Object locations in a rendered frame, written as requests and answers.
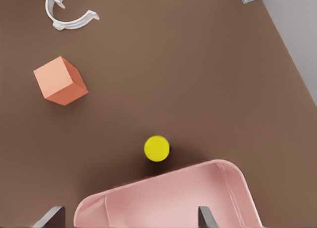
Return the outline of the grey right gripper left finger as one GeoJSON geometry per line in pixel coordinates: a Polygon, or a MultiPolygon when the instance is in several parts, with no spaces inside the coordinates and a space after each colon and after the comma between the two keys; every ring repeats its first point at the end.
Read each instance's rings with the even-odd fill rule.
{"type": "Polygon", "coordinates": [[[65,228],[65,207],[52,207],[31,228],[65,228]]]}

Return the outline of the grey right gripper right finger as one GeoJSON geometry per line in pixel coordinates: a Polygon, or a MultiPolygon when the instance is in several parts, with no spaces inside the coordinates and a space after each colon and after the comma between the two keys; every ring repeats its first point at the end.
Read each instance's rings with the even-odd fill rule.
{"type": "Polygon", "coordinates": [[[198,207],[198,227],[199,228],[219,228],[208,206],[198,207]]]}

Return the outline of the pink storage box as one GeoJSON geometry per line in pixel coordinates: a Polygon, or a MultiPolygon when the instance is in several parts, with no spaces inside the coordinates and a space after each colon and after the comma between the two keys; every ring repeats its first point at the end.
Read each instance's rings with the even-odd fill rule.
{"type": "Polygon", "coordinates": [[[210,160],[115,187],[83,199],[73,224],[80,228],[198,228],[207,206],[220,228],[261,228],[241,170],[210,160]]]}

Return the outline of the yellow round button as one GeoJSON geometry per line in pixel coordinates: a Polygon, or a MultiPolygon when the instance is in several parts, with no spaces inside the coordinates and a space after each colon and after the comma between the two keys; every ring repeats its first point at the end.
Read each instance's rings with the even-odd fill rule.
{"type": "Polygon", "coordinates": [[[156,135],[148,138],[144,144],[145,156],[153,162],[161,162],[170,154],[170,144],[166,138],[156,135]]]}

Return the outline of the orange cube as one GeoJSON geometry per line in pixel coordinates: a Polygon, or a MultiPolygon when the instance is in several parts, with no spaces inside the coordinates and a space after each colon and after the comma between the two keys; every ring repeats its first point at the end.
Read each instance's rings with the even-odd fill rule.
{"type": "Polygon", "coordinates": [[[79,70],[59,56],[34,70],[43,97],[66,106],[88,94],[88,89],[79,70]]]}

